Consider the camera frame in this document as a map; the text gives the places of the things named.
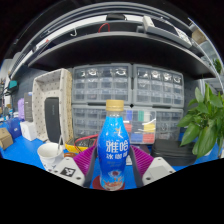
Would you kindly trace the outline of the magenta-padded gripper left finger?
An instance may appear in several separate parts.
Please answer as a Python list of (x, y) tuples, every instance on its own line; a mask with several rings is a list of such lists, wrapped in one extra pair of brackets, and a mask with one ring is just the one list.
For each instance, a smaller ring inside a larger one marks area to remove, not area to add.
[(84, 188), (92, 182), (97, 147), (92, 146), (75, 157), (65, 157), (53, 170), (53, 173), (65, 180)]

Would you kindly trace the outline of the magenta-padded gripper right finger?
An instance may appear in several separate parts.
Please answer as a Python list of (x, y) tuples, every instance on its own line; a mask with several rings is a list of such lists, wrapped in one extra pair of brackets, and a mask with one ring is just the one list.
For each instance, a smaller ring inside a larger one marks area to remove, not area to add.
[(162, 157), (152, 157), (135, 146), (130, 146), (129, 155), (137, 187), (146, 186), (175, 173)]

